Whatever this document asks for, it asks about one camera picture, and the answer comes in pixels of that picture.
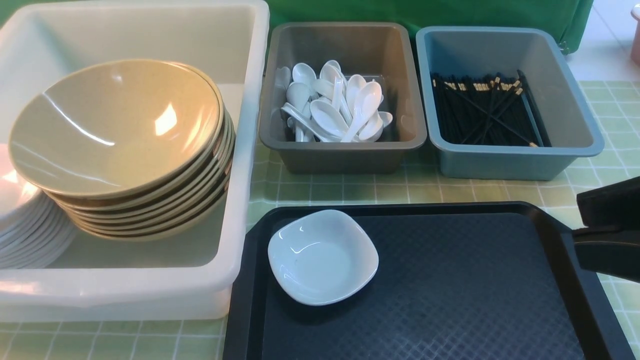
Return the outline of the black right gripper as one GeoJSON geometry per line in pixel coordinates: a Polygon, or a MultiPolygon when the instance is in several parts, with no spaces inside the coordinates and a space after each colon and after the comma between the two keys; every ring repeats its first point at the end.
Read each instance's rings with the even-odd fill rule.
{"type": "Polygon", "coordinates": [[[573,230],[579,265],[640,282],[640,178],[577,194],[583,228],[573,230]]]}

